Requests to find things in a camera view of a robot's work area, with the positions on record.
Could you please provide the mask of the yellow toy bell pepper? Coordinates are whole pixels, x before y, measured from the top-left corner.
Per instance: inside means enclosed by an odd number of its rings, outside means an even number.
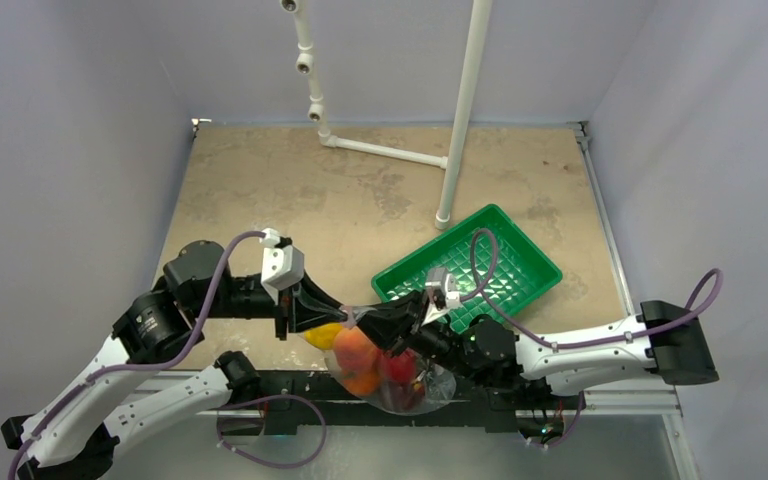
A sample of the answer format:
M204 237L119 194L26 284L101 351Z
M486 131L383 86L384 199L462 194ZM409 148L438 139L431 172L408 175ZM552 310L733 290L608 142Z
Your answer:
M340 323L329 323L304 332L303 337L311 346L330 351L334 347L336 337L344 330Z

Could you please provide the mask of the red toy tomato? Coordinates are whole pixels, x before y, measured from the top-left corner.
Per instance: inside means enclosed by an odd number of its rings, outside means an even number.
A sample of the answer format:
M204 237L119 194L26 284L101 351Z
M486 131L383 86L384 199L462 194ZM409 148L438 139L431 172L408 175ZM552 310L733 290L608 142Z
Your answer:
M400 355L382 355L378 360L378 372L383 381L409 384L417 376L416 356L406 351Z

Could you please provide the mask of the toy peach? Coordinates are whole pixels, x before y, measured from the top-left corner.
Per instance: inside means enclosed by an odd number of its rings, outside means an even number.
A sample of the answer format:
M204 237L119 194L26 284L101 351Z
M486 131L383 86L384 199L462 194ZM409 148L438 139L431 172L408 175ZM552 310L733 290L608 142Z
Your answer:
M341 330L334 338L333 352L338 366L349 372L372 370L379 357L378 347L358 327Z

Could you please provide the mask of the clear zip top bag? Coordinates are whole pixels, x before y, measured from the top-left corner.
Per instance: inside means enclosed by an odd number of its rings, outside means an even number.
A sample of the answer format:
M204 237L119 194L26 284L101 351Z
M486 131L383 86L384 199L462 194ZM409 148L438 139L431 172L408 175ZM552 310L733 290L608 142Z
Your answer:
M303 338L320 350L330 375L352 396L391 414L430 413L455 398L455 376L410 349L395 355L361 331L377 308L346 307L344 318L307 330Z

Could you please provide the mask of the dark red toy apple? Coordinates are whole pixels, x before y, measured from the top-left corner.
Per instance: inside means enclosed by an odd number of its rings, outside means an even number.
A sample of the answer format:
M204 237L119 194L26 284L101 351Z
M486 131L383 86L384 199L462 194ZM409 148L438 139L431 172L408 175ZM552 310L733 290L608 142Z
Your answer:
M422 384L383 384L379 390L382 408L384 410L407 414L416 411L425 398L425 387Z

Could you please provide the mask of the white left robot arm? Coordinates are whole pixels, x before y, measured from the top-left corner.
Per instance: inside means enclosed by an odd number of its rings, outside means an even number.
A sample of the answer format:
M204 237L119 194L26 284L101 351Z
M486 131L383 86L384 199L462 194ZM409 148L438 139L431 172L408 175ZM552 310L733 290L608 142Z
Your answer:
M211 241L185 246L54 400L36 414L7 419L1 432L14 451L9 477L98 479L128 447L186 418L270 403L259 372L239 351L221 354L174 386L130 400L144 381L189 355L211 318L271 319L279 338L352 318L311 281L289 238L271 229L252 238L262 245L262 268L242 277L230 271L230 247Z

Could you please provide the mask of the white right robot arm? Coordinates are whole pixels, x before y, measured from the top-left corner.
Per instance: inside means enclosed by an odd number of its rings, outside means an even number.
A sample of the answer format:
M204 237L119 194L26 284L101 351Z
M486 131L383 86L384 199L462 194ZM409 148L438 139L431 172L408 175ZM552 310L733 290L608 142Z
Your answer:
M380 349L405 350L477 386L521 391L536 407L590 387L655 375L667 385L714 383L720 376L699 313L665 301L601 327L532 339L478 317L462 333L426 322L428 300L418 293L376 306L356 321Z

